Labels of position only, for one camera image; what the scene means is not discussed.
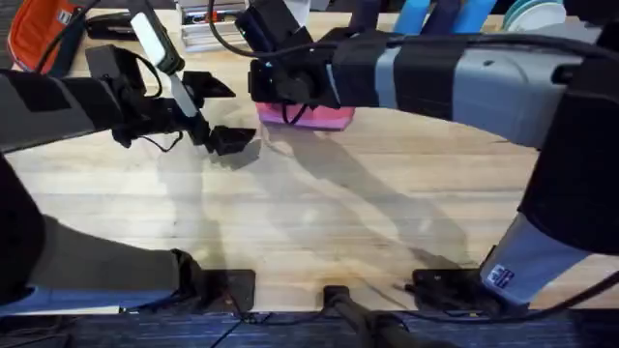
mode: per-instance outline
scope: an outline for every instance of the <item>orange object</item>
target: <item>orange object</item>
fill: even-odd
[[[76,8],[78,6],[70,4],[68,0],[24,0],[13,19],[9,33],[9,50],[14,61],[25,71],[33,71],[47,45],[66,27]],[[83,32],[83,26],[76,29]],[[71,37],[67,35],[56,46],[44,65],[43,73],[49,73],[54,65],[58,64],[57,59],[65,45],[64,41],[71,39],[81,40],[81,33],[78,38],[75,38],[75,35]],[[67,53],[61,54],[63,59],[67,59]],[[60,65],[66,65],[66,62],[61,62]]]

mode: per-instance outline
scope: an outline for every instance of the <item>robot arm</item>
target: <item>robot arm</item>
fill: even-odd
[[[254,2],[239,18],[248,44],[254,51],[311,44],[292,21],[262,20],[267,9],[287,17],[276,3]],[[411,287],[421,308],[514,315],[590,253],[619,254],[612,213],[619,169],[604,165],[615,156],[610,130],[619,126],[615,28],[566,23],[527,35],[451,37],[339,28],[314,49],[253,60],[250,93],[256,102],[387,107],[539,149],[517,216],[484,264],[418,270]]]
[[[5,110],[0,115],[0,315],[107,305],[159,310],[178,303],[184,310],[202,311],[221,305],[221,290],[230,287],[227,271],[202,271],[184,251],[102,240],[42,215],[2,155],[106,130],[125,147],[143,135],[186,131],[194,145],[209,152],[243,150],[255,130],[211,130],[199,112],[205,98],[234,93],[208,72],[185,72],[181,80],[176,73],[184,62],[153,9],[146,1],[132,2],[132,13],[142,18],[136,31],[155,45],[145,50],[170,76],[174,99],[160,98],[161,90],[146,96],[137,61],[152,73],[155,69],[113,45],[86,50],[92,77],[0,71],[0,108]],[[247,279],[243,289],[252,291],[252,271],[237,271],[235,278]],[[246,294],[239,298],[253,301]]]
[[[0,71],[0,151],[4,153],[96,131],[112,130],[129,148],[140,136],[186,131],[194,145],[226,155],[242,151],[255,130],[212,130],[199,111],[204,100],[234,97],[208,72],[177,72],[184,60],[146,0],[131,2],[132,26],[150,62],[168,75],[173,99],[146,96],[137,62],[159,77],[149,61],[113,45],[89,48],[92,77],[56,79],[29,72]]]

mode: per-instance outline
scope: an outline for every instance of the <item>cable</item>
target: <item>cable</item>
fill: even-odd
[[[209,6],[207,9],[207,17],[208,18],[212,18],[213,17],[213,11],[215,8],[215,0],[209,0]],[[269,59],[269,58],[276,58],[276,57],[280,57],[282,55],[286,55],[286,54],[290,54],[290,53],[294,53],[294,52],[299,52],[299,51],[304,51],[304,50],[309,50],[312,48],[337,48],[338,47],[338,43],[306,43],[306,44],[301,44],[298,46],[294,46],[294,47],[289,47],[289,48],[285,48],[285,49],[281,49],[279,51],[276,52],[252,52],[252,51],[245,51],[239,47],[236,47],[230,43],[228,43],[222,36],[221,34],[218,32],[217,30],[217,26],[215,25],[213,20],[209,20],[209,28],[211,29],[211,32],[213,33],[213,36],[215,37],[215,39],[217,39],[218,42],[220,42],[220,44],[225,47],[227,50],[234,52],[238,55],[244,56],[244,57],[250,57],[250,58],[259,58],[259,59]]]
[[[301,116],[303,116],[303,114],[306,112],[306,110],[308,109],[308,105],[307,104],[303,104],[303,106],[301,107],[301,109],[299,110],[299,112],[297,112],[297,115],[292,119],[292,121],[288,120],[288,111],[287,111],[287,105],[286,103],[282,103],[281,104],[281,118],[283,118],[283,121],[287,124],[287,125],[296,125],[297,122],[299,122],[299,120],[301,119]]]
[[[607,276],[602,281],[582,291],[581,293],[567,299],[566,301],[556,304],[550,308],[543,309],[531,314],[527,314],[520,317],[513,318],[497,318],[497,319],[446,319],[440,317],[426,316],[417,312],[405,311],[402,314],[428,320],[434,323],[442,324],[463,324],[463,325],[489,325],[489,324],[521,324],[532,320],[546,319],[552,315],[558,314],[566,309],[569,309],[575,305],[583,303],[597,295],[602,294],[604,291],[610,289],[614,285],[619,283],[619,272],[615,272],[612,275]]]
[[[215,0],[209,0],[208,16],[212,17],[215,7]],[[306,43],[294,47],[281,49],[275,52],[252,52],[245,51],[239,47],[236,47],[228,43],[218,32],[217,26],[212,20],[209,20],[209,28],[213,33],[213,36],[217,41],[226,49],[233,53],[244,57],[257,58],[257,59],[270,59],[277,58],[287,54],[318,49],[318,48],[338,48],[339,43],[318,42],[318,43]],[[434,36],[401,36],[384,41],[360,41],[363,44],[387,44],[387,45],[402,45],[402,44],[448,44],[448,43],[462,43],[463,35],[452,35],[445,37]],[[594,44],[584,43],[577,40],[566,38],[547,37],[542,35],[530,35],[530,34],[501,34],[501,35],[468,35],[467,40],[464,41],[468,45],[479,46],[488,44],[529,44],[534,46],[540,46],[545,48],[559,49],[568,51],[580,56],[598,56],[604,57],[619,63],[619,53],[616,53],[607,48],[595,46]]]
[[[243,319],[239,320],[236,324],[232,325],[230,329],[228,329],[225,333],[223,333],[220,336],[220,338],[218,338],[215,342],[213,342],[213,344],[211,344],[211,348],[215,348],[218,345],[220,345],[220,343],[222,343],[230,334],[232,334],[232,332],[234,332],[236,328],[240,327],[241,324],[243,324]]]
[[[86,5],[78,14],[76,14],[71,19],[71,21],[67,24],[67,26],[65,26],[65,28],[61,30],[60,33],[58,33],[58,35],[56,35],[56,37],[51,41],[51,43],[47,45],[47,48],[45,49],[44,53],[41,55],[41,59],[39,60],[39,63],[37,63],[37,66],[34,69],[34,73],[41,73],[41,71],[43,70],[43,67],[45,66],[45,63],[47,63],[47,58],[49,58],[49,55],[54,50],[56,45],[60,43],[62,38],[67,34],[67,32],[71,28],[75,26],[75,24],[78,21],[80,21],[82,18],[86,16],[86,13],[88,13],[90,9],[97,6],[97,4],[99,4],[100,2],[101,0],[92,0],[90,3],[88,3],[88,5]]]
[[[157,84],[159,86],[159,89],[157,90],[157,93],[155,93],[152,96],[147,96],[146,98],[151,98],[151,99],[159,98],[162,95],[162,92],[163,92],[162,80],[159,78],[159,75],[157,74],[157,70],[155,69],[155,67],[153,67],[153,64],[151,64],[151,62],[149,62],[144,57],[140,56],[139,54],[135,54],[135,53],[129,51],[128,49],[125,49],[125,48],[117,48],[117,49],[121,49],[121,50],[123,50],[125,52],[128,52],[130,55],[135,57],[135,59],[137,59],[140,62],[142,62],[144,64],[144,66],[146,67],[146,69],[148,69],[148,71],[151,72],[151,74],[157,79]]]
[[[334,302],[328,303],[322,309],[320,309],[319,312],[309,315],[308,317],[305,317],[305,318],[291,320],[288,322],[267,323],[266,321],[274,315],[273,312],[269,313],[263,320],[258,322],[255,320],[255,316],[253,315],[253,313],[246,313],[241,310],[238,301],[236,301],[236,298],[232,296],[232,294],[227,293],[226,295],[230,299],[230,301],[232,301],[232,304],[234,305],[234,308],[236,310],[236,314],[241,318],[242,321],[244,321],[245,324],[255,325],[255,326],[265,326],[265,327],[288,327],[288,326],[296,326],[296,325],[310,323],[320,318],[332,319],[332,317],[327,317],[326,314],[327,314],[327,311],[335,304]]]
[[[176,137],[176,139],[174,139],[174,142],[172,142],[172,145],[170,145],[170,147],[168,147],[167,149],[165,149],[162,145],[158,144],[157,141],[149,138],[148,136],[139,136],[139,138],[142,138],[148,142],[150,142],[151,144],[157,146],[163,153],[168,153],[170,152],[170,150],[174,149],[174,147],[176,146],[176,144],[178,144],[179,141],[183,140],[183,133],[181,131],[178,132],[178,136]]]

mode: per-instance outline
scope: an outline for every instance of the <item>blue object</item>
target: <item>blue object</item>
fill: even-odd
[[[447,35],[454,29],[460,0],[438,0],[422,29],[422,35]]]
[[[406,35],[421,33],[428,7],[429,0],[406,0],[394,25],[394,32]]]
[[[462,7],[454,33],[479,33],[496,0],[469,0]]]
[[[509,28],[512,22],[527,10],[544,3],[563,4],[563,0],[518,0],[505,13],[503,29]]]

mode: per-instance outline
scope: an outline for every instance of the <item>wooden table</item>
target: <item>wooden table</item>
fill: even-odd
[[[178,44],[178,15],[159,15]],[[348,18],[311,14],[309,29],[319,38]],[[380,28],[395,18],[382,15]],[[101,44],[84,41],[73,75],[89,75],[83,50]],[[237,93],[202,111],[212,125],[259,128],[248,149],[219,158],[186,139],[169,154],[146,141],[126,150],[103,132],[10,155],[43,212],[110,240],[184,249],[205,268],[254,269],[256,310],[319,308],[327,284],[349,286],[371,308],[413,308],[398,289],[413,270],[477,267],[515,216],[537,157],[531,149],[386,109],[358,109],[344,132],[265,127],[247,93],[248,59],[184,56],[187,70],[209,71]],[[164,144],[173,137],[155,136]],[[553,305],[618,267],[617,258],[592,256],[533,306]],[[618,304],[614,289],[583,306]]]

